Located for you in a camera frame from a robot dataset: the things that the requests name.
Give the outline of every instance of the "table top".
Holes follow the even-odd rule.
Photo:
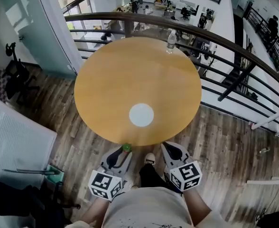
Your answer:
[[[94,52],[75,82],[77,110],[95,133],[114,143],[160,143],[182,131],[201,102],[191,60],[164,41],[125,38]]]

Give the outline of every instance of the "white circle sticker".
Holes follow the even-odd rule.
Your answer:
[[[129,111],[130,121],[137,127],[146,127],[154,117],[153,109],[144,103],[135,104]]]

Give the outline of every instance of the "shoe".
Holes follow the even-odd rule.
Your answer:
[[[264,215],[265,215],[265,213],[266,213],[266,209],[265,209],[265,208],[263,208],[262,213],[261,213],[261,215],[260,215],[260,218],[263,218],[263,217],[264,217]]]
[[[151,164],[155,165],[155,155],[153,153],[148,153],[145,157],[145,162],[144,164]]]
[[[254,219],[254,224],[258,225],[259,220],[260,220],[260,215],[256,215],[256,217]]]

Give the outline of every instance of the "cable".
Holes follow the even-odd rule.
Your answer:
[[[273,200],[271,201],[271,203],[269,204],[269,206],[266,208],[266,211],[270,208],[270,206],[272,205],[274,199],[277,197],[277,194],[279,193],[279,188],[278,188],[278,191],[276,193],[276,195],[274,196]]]

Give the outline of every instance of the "hand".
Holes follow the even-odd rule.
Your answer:
[[[195,188],[183,192],[193,225],[199,224],[211,212]]]
[[[102,222],[110,204],[109,200],[96,198],[90,208],[84,213],[81,220],[87,224],[96,221],[95,228],[102,227]]]

